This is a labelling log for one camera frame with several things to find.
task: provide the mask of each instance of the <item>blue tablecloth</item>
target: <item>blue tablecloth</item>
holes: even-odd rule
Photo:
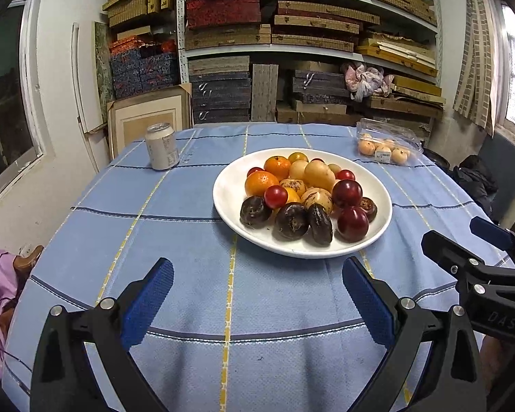
[[[227,164],[257,150],[295,147],[365,166],[387,187],[393,220],[357,257],[398,296],[426,308],[447,310],[458,299],[454,279],[421,252],[429,229],[488,264],[508,263],[471,235],[470,218],[484,213],[431,161],[371,162],[357,155],[355,134],[327,125],[195,128],[177,134],[181,161],[165,172],[150,168],[143,142],[129,145],[95,177],[44,250],[16,308],[7,351],[32,366],[53,305],[74,311],[116,297],[164,256],[174,266],[173,288],[130,352],[170,411],[346,411],[385,348],[372,341],[342,284],[345,257],[293,259],[237,237],[212,200]],[[123,410],[95,347],[87,349],[108,404]],[[426,351],[407,380],[407,399]],[[27,411],[31,373],[9,356],[5,366],[3,387]],[[401,394],[396,406],[404,405]]]

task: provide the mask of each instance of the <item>curtain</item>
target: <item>curtain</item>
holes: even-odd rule
[[[493,90],[494,22],[491,0],[466,0],[466,32],[462,68],[454,111],[494,134]]]

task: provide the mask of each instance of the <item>clear plastic clamshell box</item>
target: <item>clear plastic clamshell box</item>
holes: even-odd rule
[[[359,154],[377,162],[415,165],[423,154],[413,131],[398,125],[363,118],[357,122],[357,137]]]

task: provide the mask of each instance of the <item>shelf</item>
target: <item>shelf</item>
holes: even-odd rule
[[[337,51],[335,49],[314,48],[311,46],[296,46],[296,45],[233,45],[233,46],[218,46],[217,48],[200,48],[190,49],[185,51],[187,59],[194,59],[196,57],[204,57],[217,54],[239,54],[239,53],[293,53],[293,54],[312,54],[318,56],[339,57],[340,59],[355,60],[358,62],[365,62],[370,65],[378,65],[384,68],[390,68],[398,72],[417,77],[427,82],[435,84],[436,79],[428,76],[427,74],[414,71],[412,68],[394,64],[387,60],[378,59],[371,56],[363,56],[357,53],[347,53],[344,51]]]
[[[378,15],[382,23],[387,22],[403,28],[405,32],[416,33],[417,35],[413,37],[417,41],[423,41],[424,39],[434,41],[435,34],[438,32],[436,26],[425,20],[378,0],[316,0],[316,2],[336,6],[346,6],[349,3],[351,9]]]

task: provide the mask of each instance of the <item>window frame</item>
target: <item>window frame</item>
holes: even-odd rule
[[[515,122],[506,118],[507,107],[509,104],[509,88],[511,83],[511,48],[509,46],[509,35],[505,26],[503,7],[509,6],[504,0],[494,0],[496,11],[494,12],[495,23],[497,25],[496,35],[498,36],[499,44],[501,45],[501,62],[502,62],[502,78],[501,84],[498,87],[498,100],[500,103],[497,106],[496,125],[510,131],[515,135]]]
[[[45,127],[36,67],[37,19],[41,0],[13,0],[8,7],[23,6],[19,39],[19,82],[32,147],[0,174],[0,195],[44,153],[52,151]]]

